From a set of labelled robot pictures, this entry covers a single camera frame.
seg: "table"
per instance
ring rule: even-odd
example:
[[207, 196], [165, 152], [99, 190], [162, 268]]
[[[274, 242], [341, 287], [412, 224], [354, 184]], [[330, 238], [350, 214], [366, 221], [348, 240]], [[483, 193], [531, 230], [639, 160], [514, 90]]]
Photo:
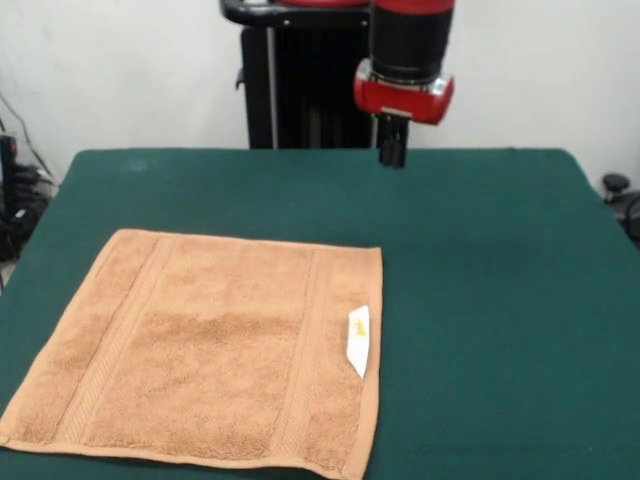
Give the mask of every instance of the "table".
[[[0, 408], [139, 227], [383, 248], [369, 479], [640, 478], [640, 257], [559, 150], [81, 153], [0, 301]], [[2, 478], [315, 478], [0, 450]]]

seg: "orange towel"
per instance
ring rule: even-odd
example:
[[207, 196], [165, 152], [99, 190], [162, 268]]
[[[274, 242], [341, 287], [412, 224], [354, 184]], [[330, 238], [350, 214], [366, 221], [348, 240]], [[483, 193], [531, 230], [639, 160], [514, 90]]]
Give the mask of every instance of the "orange towel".
[[[368, 305], [364, 379], [348, 314]], [[0, 419], [0, 445], [362, 478], [378, 411], [379, 249], [121, 230]]]

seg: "brown towel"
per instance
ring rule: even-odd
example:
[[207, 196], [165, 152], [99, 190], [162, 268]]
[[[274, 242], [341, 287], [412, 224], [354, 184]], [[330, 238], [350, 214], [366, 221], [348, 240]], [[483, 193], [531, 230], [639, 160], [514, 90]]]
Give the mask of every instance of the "brown towel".
[[[364, 380], [348, 314], [368, 305]], [[358, 479], [378, 411], [379, 249], [121, 230], [0, 419], [0, 445]]]

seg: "black metal stand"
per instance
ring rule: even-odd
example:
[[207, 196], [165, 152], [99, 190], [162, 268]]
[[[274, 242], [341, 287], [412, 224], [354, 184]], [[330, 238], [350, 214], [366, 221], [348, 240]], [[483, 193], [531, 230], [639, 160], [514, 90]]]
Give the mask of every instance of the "black metal stand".
[[353, 99], [354, 73], [368, 55], [366, 8], [221, 0], [221, 9], [249, 25], [241, 41], [251, 148], [371, 146], [372, 119]]

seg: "towel label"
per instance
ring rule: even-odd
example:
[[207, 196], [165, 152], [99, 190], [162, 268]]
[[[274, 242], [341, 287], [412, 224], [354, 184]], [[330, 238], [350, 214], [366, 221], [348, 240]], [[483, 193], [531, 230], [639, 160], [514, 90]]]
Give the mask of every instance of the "towel label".
[[349, 338], [347, 340], [347, 358], [360, 378], [364, 378], [368, 357], [369, 307], [364, 305], [349, 314]]

